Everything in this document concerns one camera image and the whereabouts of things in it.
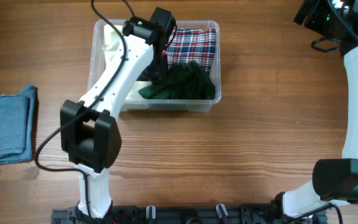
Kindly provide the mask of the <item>cream white cloth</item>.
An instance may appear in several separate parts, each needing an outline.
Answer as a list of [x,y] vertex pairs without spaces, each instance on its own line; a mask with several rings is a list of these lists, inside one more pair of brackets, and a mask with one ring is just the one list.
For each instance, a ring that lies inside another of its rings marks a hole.
[[[121,40],[117,32],[109,25],[103,27],[104,37],[103,37],[103,46],[102,51],[104,53],[104,58],[106,62],[106,67],[109,67],[110,61],[114,59],[116,52],[118,51]],[[139,94],[139,90],[150,85],[148,81],[136,81],[128,95],[126,100],[143,100]]]

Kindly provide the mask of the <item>green cloth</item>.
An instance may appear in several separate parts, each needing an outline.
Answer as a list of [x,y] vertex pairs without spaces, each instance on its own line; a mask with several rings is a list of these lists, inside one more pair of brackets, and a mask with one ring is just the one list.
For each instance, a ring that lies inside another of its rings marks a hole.
[[172,66],[165,78],[138,93],[148,100],[213,100],[216,89],[209,73],[191,61]]

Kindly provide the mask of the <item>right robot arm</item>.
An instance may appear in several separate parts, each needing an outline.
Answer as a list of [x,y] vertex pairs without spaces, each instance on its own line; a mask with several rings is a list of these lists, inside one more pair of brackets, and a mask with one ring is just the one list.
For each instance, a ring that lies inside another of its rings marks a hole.
[[295,23],[322,35],[338,47],[319,52],[340,51],[348,85],[347,133],[339,159],[319,160],[312,179],[295,190],[282,192],[271,201],[267,212],[270,222],[300,223],[321,221],[327,209],[358,204],[358,1],[306,0]]

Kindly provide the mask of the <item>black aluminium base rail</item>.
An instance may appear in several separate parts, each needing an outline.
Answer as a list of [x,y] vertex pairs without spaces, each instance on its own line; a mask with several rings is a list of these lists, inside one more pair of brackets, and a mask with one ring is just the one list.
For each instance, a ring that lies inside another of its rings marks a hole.
[[91,218],[77,207],[52,210],[52,223],[155,223],[155,224],[219,224],[219,223],[327,223],[326,212],[304,217],[278,219],[269,214],[268,204],[243,204],[241,206],[214,207],[148,207],[111,206],[103,218],[93,215]]

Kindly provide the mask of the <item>blue denim jeans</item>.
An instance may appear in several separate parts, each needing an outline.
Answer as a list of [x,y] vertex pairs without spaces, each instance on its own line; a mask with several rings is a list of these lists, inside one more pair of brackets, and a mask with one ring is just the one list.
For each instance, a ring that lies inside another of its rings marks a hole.
[[16,95],[0,95],[0,165],[31,160],[36,93],[27,85]]

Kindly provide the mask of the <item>red plaid cloth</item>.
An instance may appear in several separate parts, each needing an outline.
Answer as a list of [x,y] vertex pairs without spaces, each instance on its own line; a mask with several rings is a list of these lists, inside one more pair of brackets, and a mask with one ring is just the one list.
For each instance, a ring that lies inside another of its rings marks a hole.
[[216,29],[175,29],[170,38],[169,46],[163,51],[167,57],[167,66],[195,61],[206,72],[210,72],[216,53]]

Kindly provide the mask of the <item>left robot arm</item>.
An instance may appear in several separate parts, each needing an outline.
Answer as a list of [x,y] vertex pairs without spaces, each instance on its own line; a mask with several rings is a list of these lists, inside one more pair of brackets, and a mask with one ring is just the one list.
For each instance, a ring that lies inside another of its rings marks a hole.
[[108,169],[122,144],[117,119],[140,74],[159,65],[175,25],[172,13],[159,7],[149,20],[133,16],[125,21],[115,30],[118,44],[98,81],[79,102],[66,100],[60,109],[62,149],[80,172],[78,222],[113,220]]

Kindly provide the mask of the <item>clear plastic storage container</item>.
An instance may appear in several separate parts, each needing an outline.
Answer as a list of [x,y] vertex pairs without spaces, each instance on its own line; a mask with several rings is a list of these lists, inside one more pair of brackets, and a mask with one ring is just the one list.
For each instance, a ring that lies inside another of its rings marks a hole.
[[[89,68],[89,78],[87,89],[90,90],[98,81],[106,68],[106,57],[103,52],[104,44],[104,26],[103,20],[98,20],[93,29],[93,43],[91,51],[91,60]],[[211,69],[209,77],[215,87],[215,96],[212,100],[130,100],[127,99],[121,110],[169,110],[169,111],[191,111],[207,112],[218,103],[222,96],[221,91],[221,56],[219,25],[215,21],[177,21],[179,28],[196,29],[207,31],[214,29],[216,31],[216,45],[214,47],[214,56],[211,60]]]

